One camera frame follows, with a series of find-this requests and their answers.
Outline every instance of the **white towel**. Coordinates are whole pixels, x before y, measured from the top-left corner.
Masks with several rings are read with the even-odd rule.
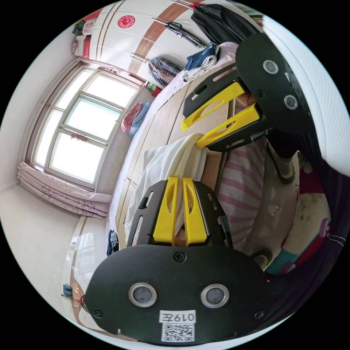
[[[207,148],[200,149],[195,145],[202,136],[203,134],[200,133],[188,135],[170,145],[145,151],[143,173],[130,200],[125,218],[126,243],[128,243],[134,215],[148,188],[172,176],[179,178],[175,234],[179,232],[184,223],[182,178],[200,181],[204,171]]]
[[[183,80],[190,81],[202,75],[205,71],[209,70],[213,65],[216,64],[219,50],[220,46],[218,45],[215,50],[215,55],[208,56],[199,67],[193,68],[191,70],[185,70],[183,72]]]

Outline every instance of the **window frame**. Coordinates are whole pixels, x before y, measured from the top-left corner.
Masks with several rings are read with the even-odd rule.
[[[63,81],[61,81],[57,85],[57,87],[54,89],[53,93],[47,99],[47,103],[41,109],[41,113],[39,114],[39,118],[37,119],[35,126],[37,126],[38,122],[40,123],[40,125],[37,128],[37,131],[35,133],[34,133],[35,127],[33,129],[32,135],[30,137],[30,141],[32,141],[33,137],[35,139],[34,139],[34,143],[32,143],[32,147],[30,147],[30,141],[29,141],[27,153],[26,153],[26,162],[37,170],[43,171],[46,174],[54,175],[60,179],[63,179],[67,182],[70,182],[78,187],[85,188],[87,190],[95,190],[97,185],[98,185],[98,181],[99,181],[99,178],[101,175],[101,171],[102,171],[103,164],[104,164],[104,161],[106,159],[109,147],[110,147],[110,145],[111,145],[111,143],[116,135],[116,132],[121,124],[122,118],[125,115],[126,111],[130,108],[131,104],[133,103],[135,97],[137,96],[137,94],[139,93],[139,91],[141,90],[143,85],[140,86],[134,82],[127,83],[127,80],[125,78],[118,79],[117,76],[115,76],[114,74],[112,74],[108,71],[101,69],[101,66],[97,66],[96,64],[84,64],[82,62],[79,62],[74,66],[73,69],[74,69],[73,74],[71,74],[71,76],[68,79],[66,79],[66,81],[63,84],[62,84]],[[69,86],[75,81],[75,79],[78,77],[78,75],[83,70],[86,70],[86,69],[92,70],[93,73],[83,83],[83,85],[79,88],[79,90],[75,93],[75,95],[70,100],[67,107],[65,109],[55,107],[54,105],[58,102],[58,100],[65,93],[65,91],[69,88]],[[120,84],[126,85],[128,87],[132,87],[135,89],[134,95],[132,96],[132,98],[129,100],[128,104],[125,107],[119,106],[113,102],[107,101],[107,100],[102,99],[98,96],[95,96],[93,94],[85,92],[85,90],[93,83],[93,81],[98,76],[104,76],[104,77],[107,77],[107,78],[112,79],[112,80],[117,80]],[[74,106],[77,103],[79,98],[85,98],[86,100],[90,100],[92,102],[95,102],[99,105],[108,107],[108,108],[120,113],[120,116],[117,119],[117,122],[115,123],[115,125],[114,125],[114,127],[109,135],[108,140],[101,139],[99,137],[96,137],[96,136],[91,135],[87,132],[83,132],[81,130],[78,130],[76,128],[70,127],[70,126],[65,124],[67,118],[69,117],[69,114],[71,113],[72,109],[74,108]],[[43,167],[41,164],[39,164],[35,161],[35,157],[36,157],[38,145],[39,145],[41,138],[42,138],[42,135],[43,135],[43,128],[46,126],[46,123],[48,121],[48,118],[49,118],[52,110],[57,110],[57,111],[62,112],[62,116],[61,116],[60,121],[57,124],[55,132],[52,136],[50,146],[48,149],[48,153],[47,153],[47,156],[45,159],[45,164]],[[55,149],[57,147],[59,133],[71,135],[75,132],[80,133],[80,134],[84,134],[89,138],[92,137],[93,139],[90,139],[89,143],[103,148],[103,152],[102,152],[99,164],[98,164],[98,168],[96,170],[96,174],[95,174],[95,178],[94,178],[93,183],[89,183],[89,182],[86,182],[82,179],[75,178],[73,176],[70,176],[70,175],[64,173],[63,171],[57,171],[57,170],[53,169],[52,167],[50,167],[52,165],[52,162],[54,159],[53,155],[54,155]]]

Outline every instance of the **white wall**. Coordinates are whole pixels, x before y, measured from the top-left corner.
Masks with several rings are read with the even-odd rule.
[[[62,271],[80,216],[14,185],[0,193],[0,219],[20,268],[41,296],[63,314]]]
[[[56,75],[72,60],[73,26],[56,37],[35,59],[19,82],[0,128],[0,191],[16,181],[19,152],[30,116]]]

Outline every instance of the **yellow clip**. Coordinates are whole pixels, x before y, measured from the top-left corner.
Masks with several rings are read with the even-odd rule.
[[[178,178],[168,178],[162,203],[158,214],[156,227],[153,233],[153,239],[159,243],[175,244],[175,224],[176,207],[178,197]]]
[[[241,129],[246,125],[249,125],[259,120],[259,117],[259,113],[256,111],[254,103],[253,105],[245,108],[241,112],[237,113],[235,116],[227,119],[225,122],[206,133],[196,142],[196,146],[199,148],[204,148],[210,145],[211,143],[221,139],[222,137],[231,134],[232,132]]]
[[[221,92],[219,92],[217,95],[212,97],[209,101],[207,101],[201,108],[197,109],[195,112],[193,112],[190,116],[188,116],[185,120],[182,121],[182,131],[186,130],[193,124],[197,123],[197,121],[207,116],[209,113],[215,111],[219,107],[235,99],[237,96],[243,94],[244,92],[245,91],[243,90],[243,88],[238,82],[235,82],[230,86],[228,86],[227,88],[223,89]],[[202,115],[203,111],[208,106],[210,106],[213,103],[218,103],[220,101],[221,103],[219,105],[215,106],[209,112],[206,112]]]
[[[196,190],[191,178],[183,178],[183,199],[186,246],[189,244],[205,243],[207,240],[207,233],[203,222],[201,208],[198,203]]]

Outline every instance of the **floor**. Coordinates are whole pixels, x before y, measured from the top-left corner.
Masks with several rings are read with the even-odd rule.
[[[281,243],[289,232],[295,215],[299,185],[298,156],[293,158],[295,181],[284,185],[280,182],[269,156],[265,161],[265,182],[261,207],[243,252],[247,255],[267,248],[274,259],[281,251]]]

